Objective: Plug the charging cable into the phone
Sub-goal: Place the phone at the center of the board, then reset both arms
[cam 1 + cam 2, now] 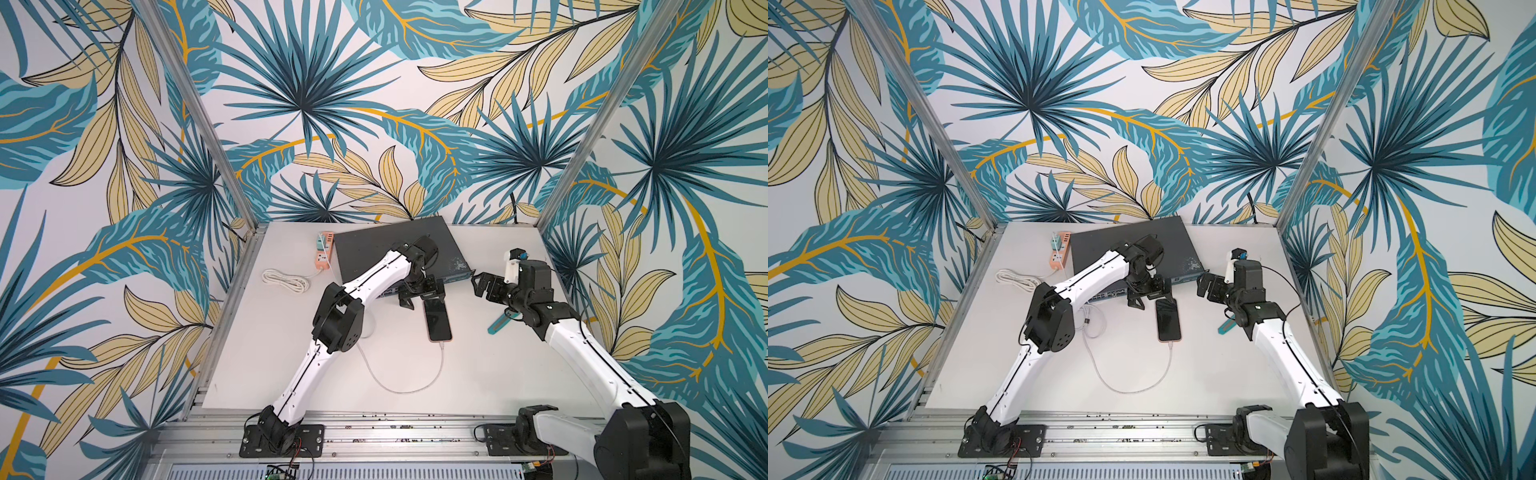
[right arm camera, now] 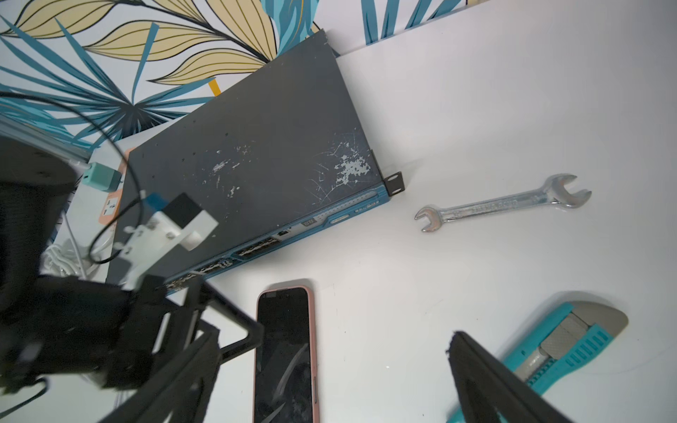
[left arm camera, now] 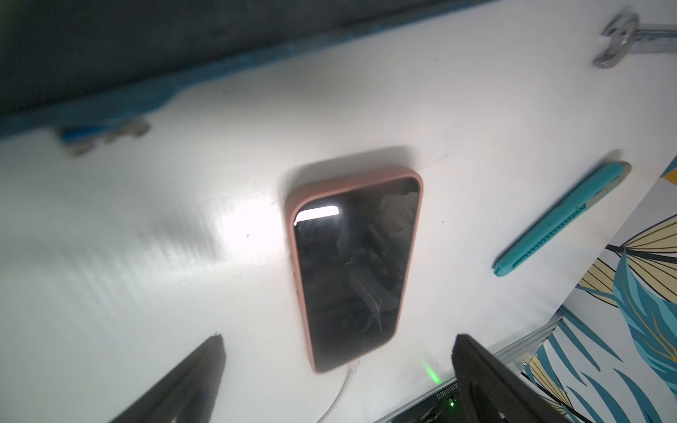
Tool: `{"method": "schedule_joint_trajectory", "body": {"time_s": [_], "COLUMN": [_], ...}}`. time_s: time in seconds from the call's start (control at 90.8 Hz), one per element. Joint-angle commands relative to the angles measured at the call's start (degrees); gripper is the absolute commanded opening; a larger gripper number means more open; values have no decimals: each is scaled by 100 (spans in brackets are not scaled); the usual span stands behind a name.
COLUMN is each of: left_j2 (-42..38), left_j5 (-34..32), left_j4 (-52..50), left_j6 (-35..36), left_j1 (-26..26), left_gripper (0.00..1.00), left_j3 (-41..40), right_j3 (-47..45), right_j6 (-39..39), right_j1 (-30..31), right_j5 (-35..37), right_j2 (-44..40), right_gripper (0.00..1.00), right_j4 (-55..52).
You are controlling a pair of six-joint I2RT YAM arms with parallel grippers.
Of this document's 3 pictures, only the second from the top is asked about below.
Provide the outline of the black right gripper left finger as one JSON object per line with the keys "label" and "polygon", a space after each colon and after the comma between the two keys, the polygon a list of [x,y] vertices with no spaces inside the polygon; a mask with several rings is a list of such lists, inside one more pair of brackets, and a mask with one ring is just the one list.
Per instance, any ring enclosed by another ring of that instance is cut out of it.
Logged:
{"label": "black right gripper left finger", "polygon": [[208,331],[104,422],[202,422],[220,366],[218,333]]}

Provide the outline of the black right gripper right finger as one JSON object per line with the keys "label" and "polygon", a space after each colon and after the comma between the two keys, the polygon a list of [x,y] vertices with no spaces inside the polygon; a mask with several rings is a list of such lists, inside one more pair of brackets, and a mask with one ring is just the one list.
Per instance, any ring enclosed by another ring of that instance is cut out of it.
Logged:
{"label": "black right gripper right finger", "polygon": [[447,355],[466,422],[569,420],[466,332],[454,333]]}

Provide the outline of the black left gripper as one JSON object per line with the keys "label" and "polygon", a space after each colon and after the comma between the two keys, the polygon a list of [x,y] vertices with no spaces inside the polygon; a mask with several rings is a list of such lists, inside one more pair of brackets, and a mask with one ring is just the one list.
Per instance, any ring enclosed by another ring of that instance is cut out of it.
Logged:
{"label": "black left gripper", "polygon": [[[151,378],[153,347],[169,312],[162,278],[140,287],[78,278],[37,278],[1,314],[1,385],[15,393],[43,375],[91,374],[104,389],[136,389]],[[264,327],[213,284],[169,285],[169,298],[195,308],[193,341],[214,335],[223,365],[260,347]]]}

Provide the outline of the black phone pink case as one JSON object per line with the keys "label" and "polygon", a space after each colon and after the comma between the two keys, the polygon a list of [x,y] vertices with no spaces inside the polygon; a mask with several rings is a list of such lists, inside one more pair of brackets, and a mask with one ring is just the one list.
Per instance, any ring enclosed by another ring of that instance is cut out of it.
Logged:
{"label": "black phone pink case", "polygon": [[254,422],[319,422],[314,294],[303,285],[275,287],[257,299],[264,328],[256,350]]}

